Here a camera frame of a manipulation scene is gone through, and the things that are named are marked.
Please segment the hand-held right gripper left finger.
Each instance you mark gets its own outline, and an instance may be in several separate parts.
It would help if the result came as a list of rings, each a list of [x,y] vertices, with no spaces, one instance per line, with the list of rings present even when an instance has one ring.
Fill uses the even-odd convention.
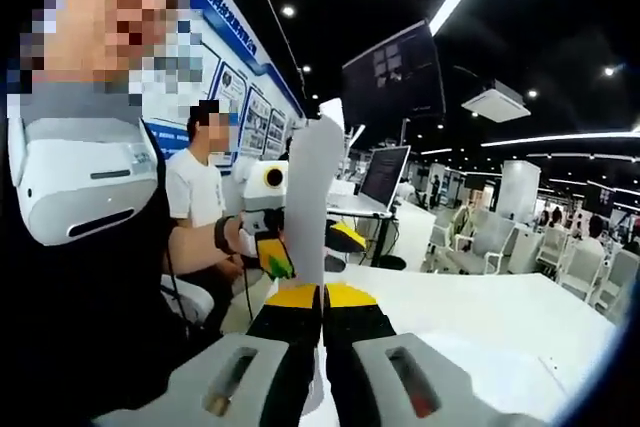
[[[149,404],[117,410],[97,426],[296,426],[316,370],[321,289],[269,297],[244,334],[231,333],[177,368]]]

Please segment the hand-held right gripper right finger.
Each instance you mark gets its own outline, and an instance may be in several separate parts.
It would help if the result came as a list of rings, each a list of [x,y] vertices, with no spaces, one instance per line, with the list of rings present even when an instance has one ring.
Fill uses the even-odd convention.
[[[324,287],[326,374],[343,426],[538,426],[496,410],[470,375],[413,333],[397,333],[376,299],[345,283]]]

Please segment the person's left hand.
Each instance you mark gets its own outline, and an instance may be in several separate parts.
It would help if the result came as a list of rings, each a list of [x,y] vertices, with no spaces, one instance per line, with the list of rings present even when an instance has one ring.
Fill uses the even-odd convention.
[[[236,256],[242,259],[247,269],[261,268],[255,236],[245,229],[243,222],[239,223],[234,249]]]

